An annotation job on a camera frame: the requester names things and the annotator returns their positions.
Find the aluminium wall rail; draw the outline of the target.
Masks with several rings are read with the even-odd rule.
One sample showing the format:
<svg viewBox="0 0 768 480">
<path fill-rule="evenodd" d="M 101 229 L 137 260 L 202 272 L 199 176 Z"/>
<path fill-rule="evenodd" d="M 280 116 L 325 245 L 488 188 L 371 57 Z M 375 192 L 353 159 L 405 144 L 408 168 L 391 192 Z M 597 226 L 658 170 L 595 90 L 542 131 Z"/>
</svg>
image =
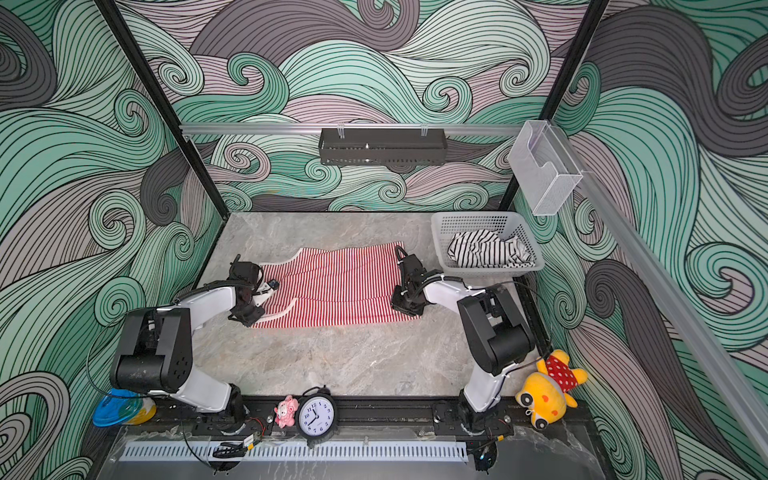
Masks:
<svg viewBox="0 0 768 480">
<path fill-rule="evenodd" d="M 638 233 L 628 181 L 621 178 L 605 184 L 602 164 L 581 156 L 562 128 L 552 125 L 550 129 L 555 144 L 564 151 L 561 156 L 582 175 L 579 186 L 584 196 L 591 201 L 659 310 L 685 342 L 752 446 L 766 460 L 767 405 Z"/>
<path fill-rule="evenodd" d="M 443 130 L 447 136 L 488 136 L 507 137 L 516 135 L 522 124 L 403 124 L 403 123 L 246 123 L 246 122 L 196 122 L 179 126 L 186 136 L 194 135 L 319 135 L 323 129 L 337 130 L 341 135 L 346 130 Z"/>
</svg>

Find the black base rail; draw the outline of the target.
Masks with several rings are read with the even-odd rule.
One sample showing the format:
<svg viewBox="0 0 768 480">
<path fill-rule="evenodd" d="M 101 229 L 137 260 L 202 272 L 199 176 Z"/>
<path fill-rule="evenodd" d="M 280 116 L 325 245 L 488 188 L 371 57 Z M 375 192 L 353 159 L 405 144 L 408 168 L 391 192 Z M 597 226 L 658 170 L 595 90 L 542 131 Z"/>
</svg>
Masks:
<svg viewBox="0 0 768 480">
<path fill-rule="evenodd" d="M 516 427 L 531 428 L 532 415 L 515 399 L 504 397 L 486 413 L 474 413 L 458 397 L 446 396 L 331 396 L 341 427 L 405 427 L 438 436 L 491 437 L 511 435 Z M 191 406 L 173 400 L 159 400 L 153 425 L 181 424 L 198 436 L 218 436 L 220 428 L 239 424 L 234 416 L 198 413 Z"/>
</svg>

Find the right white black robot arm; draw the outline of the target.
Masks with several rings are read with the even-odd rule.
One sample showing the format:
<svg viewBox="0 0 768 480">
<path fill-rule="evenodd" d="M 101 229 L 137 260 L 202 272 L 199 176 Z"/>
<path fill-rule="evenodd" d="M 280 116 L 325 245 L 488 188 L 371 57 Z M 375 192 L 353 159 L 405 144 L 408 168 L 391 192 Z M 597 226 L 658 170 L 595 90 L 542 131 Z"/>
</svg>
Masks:
<svg viewBox="0 0 768 480">
<path fill-rule="evenodd" d="M 503 285 L 470 287 L 460 277 L 427 270 L 400 245 L 394 254 L 400 281 L 391 296 L 393 310 L 417 317 L 439 306 L 461 320 L 474 365 L 459 393 L 459 415 L 466 429 L 475 430 L 500 402 L 507 375 L 535 349 L 535 337 Z"/>
</svg>

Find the clear acrylic wall holder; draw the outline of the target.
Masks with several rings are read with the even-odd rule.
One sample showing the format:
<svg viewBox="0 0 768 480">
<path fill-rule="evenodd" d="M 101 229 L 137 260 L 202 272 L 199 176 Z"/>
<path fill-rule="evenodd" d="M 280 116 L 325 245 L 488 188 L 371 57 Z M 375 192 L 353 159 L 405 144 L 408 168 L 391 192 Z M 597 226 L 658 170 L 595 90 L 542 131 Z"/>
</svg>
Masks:
<svg viewBox="0 0 768 480">
<path fill-rule="evenodd" d="M 507 160 L 537 217 L 556 215 L 583 178 L 568 136 L 546 120 L 524 123 Z"/>
</svg>

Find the aluminium back wall rail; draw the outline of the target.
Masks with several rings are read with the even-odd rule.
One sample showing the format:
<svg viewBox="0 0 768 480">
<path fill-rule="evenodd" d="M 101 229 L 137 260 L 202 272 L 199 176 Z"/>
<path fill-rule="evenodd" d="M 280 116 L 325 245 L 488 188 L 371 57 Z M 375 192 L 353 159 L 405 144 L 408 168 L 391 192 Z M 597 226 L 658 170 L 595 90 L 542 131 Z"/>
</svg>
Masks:
<svg viewBox="0 0 768 480">
<path fill-rule="evenodd" d="M 194 135 L 319 135 L 323 129 L 337 130 L 341 135 L 346 130 L 443 130 L 447 136 L 488 136 L 507 137 L 516 135 L 522 124 L 403 124 L 403 123 L 246 123 L 246 122 L 196 122 L 179 126 L 186 136 Z"/>
</svg>

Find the aluminium right wall rail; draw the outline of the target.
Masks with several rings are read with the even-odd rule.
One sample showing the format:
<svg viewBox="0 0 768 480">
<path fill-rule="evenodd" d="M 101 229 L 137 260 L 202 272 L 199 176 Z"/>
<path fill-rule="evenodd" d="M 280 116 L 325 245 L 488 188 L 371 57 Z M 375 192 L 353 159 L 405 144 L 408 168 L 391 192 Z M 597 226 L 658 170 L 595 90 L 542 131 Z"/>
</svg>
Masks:
<svg viewBox="0 0 768 480">
<path fill-rule="evenodd" d="M 685 342 L 752 446 L 766 460 L 767 405 L 638 233 L 628 181 L 621 178 L 605 184 L 602 164 L 581 156 L 562 128 L 552 125 L 550 129 L 555 144 L 564 151 L 561 156 L 582 175 L 579 186 L 584 196 L 591 201 L 659 310 Z"/>
</svg>

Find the yellow plush toy red shirt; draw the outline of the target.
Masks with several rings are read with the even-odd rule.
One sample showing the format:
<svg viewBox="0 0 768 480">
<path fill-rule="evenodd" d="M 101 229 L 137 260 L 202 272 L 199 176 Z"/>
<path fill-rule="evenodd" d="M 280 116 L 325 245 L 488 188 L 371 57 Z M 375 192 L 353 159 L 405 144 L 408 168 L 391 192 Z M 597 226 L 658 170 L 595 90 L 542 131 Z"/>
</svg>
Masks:
<svg viewBox="0 0 768 480">
<path fill-rule="evenodd" d="M 536 371 L 526 378 L 515 400 L 525 409 L 531 425 L 544 430 L 561 420 L 569 408 L 578 406 L 571 391 L 588 378 L 584 369 L 570 366 L 567 352 L 556 349 L 546 359 L 536 362 Z"/>
</svg>

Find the blue yellow plastic toy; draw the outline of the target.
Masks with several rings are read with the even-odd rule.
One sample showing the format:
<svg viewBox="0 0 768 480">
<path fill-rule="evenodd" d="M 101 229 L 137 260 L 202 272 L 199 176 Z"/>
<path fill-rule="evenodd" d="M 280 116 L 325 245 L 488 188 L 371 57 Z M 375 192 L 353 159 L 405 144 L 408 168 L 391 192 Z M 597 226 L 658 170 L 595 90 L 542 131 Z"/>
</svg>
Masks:
<svg viewBox="0 0 768 480">
<path fill-rule="evenodd" d="M 92 423 L 99 428 L 140 425 L 151 420 L 156 412 L 152 398 L 128 390 L 111 389 L 97 404 Z"/>
</svg>

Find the black round alarm clock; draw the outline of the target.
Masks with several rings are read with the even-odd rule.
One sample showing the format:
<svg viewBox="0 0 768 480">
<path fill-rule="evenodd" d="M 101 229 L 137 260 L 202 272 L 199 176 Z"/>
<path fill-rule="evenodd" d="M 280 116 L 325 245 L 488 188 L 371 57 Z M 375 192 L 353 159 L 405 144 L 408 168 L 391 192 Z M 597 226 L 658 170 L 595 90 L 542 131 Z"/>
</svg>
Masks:
<svg viewBox="0 0 768 480">
<path fill-rule="evenodd" d="M 310 449 L 330 440 L 338 429 L 339 409 L 326 386 L 316 386 L 299 398 L 296 428 Z"/>
</svg>

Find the black white striped tank top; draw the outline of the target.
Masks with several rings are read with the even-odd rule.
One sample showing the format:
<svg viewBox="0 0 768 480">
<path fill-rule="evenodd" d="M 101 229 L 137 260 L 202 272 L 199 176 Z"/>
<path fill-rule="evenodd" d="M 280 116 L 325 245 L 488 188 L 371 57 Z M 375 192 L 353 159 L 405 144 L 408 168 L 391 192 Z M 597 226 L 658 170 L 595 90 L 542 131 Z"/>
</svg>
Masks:
<svg viewBox="0 0 768 480">
<path fill-rule="evenodd" d="M 456 233 L 447 256 L 460 268 L 522 268 L 535 262 L 532 250 L 519 236 L 504 240 L 486 229 Z"/>
</svg>

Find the white plastic laundry basket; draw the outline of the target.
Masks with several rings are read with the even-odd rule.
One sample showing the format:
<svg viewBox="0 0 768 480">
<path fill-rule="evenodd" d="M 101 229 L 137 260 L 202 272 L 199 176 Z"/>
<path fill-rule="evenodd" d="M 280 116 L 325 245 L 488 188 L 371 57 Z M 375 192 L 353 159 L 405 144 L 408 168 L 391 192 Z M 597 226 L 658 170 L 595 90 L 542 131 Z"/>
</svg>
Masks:
<svg viewBox="0 0 768 480">
<path fill-rule="evenodd" d="M 544 259 L 539 244 L 536 242 L 524 218 L 515 212 L 499 211 L 463 211 L 438 212 L 432 215 L 431 229 L 438 261 L 447 275 L 460 277 L 503 274 L 512 277 L 539 271 L 544 267 Z M 506 240 L 519 236 L 532 250 L 534 264 L 522 268 L 460 268 L 447 256 L 448 245 L 456 233 L 475 230 L 491 230 Z"/>
</svg>

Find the red white striped tank top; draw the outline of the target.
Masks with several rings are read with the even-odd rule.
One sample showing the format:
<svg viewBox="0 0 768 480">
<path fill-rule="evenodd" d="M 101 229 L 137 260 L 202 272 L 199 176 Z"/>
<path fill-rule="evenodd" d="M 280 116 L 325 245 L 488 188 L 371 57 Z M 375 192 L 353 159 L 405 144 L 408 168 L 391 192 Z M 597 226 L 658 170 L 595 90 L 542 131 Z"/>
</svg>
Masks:
<svg viewBox="0 0 768 480">
<path fill-rule="evenodd" d="M 392 242 L 338 250 L 302 248 L 291 259 L 263 266 L 279 288 L 264 304 L 256 328 L 314 328 L 408 321 L 391 307 L 400 284 Z"/>
</svg>

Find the pink plush toy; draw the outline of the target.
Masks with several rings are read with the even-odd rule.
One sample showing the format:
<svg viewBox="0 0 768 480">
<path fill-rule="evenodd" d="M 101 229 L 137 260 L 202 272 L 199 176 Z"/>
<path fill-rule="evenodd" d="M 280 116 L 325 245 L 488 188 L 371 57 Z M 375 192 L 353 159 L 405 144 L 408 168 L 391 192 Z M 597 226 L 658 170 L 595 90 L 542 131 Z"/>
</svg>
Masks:
<svg viewBox="0 0 768 480">
<path fill-rule="evenodd" d="M 287 395 L 274 408 L 275 423 L 279 428 L 285 429 L 295 425 L 295 416 L 299 410 L 299 401 L 292 395 Z"/>
</svg>

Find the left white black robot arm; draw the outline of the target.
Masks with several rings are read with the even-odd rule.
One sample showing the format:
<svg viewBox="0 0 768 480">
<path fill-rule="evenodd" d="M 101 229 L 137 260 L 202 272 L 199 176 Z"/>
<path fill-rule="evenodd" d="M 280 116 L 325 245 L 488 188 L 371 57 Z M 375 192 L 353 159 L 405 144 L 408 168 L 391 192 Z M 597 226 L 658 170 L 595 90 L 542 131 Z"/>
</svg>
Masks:
<svg viewBox="0 0 768 480">
<path fill-rule="evenodd" d="M 111 386 L 146 396 L 168 396 L 199 413 L 244 418 L 239 388 L 194 366 L 193 334 L 223 314 L 244 327 L 254 326 L 279 288 L 280 283 L 268 279 L 264 268 L 236 257 L 225 280 L 207 283 L 169 305 L 126 313 L 110 372 Z"/>
</svg>

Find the black wall shelf tray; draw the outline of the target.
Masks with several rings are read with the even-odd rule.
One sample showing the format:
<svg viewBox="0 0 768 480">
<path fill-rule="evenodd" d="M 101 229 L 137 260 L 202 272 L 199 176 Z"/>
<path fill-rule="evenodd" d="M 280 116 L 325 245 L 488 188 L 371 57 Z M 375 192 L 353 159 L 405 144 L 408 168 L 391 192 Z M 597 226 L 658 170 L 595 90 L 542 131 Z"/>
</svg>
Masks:
<svg viewBox="0 0 768 480">
<path fill-rule="evenodd" d="M 448 143 L 443 130 L 323 129 L 318 149 L 321 162 L 333 166 L 440 165 Z"/>
</svg>

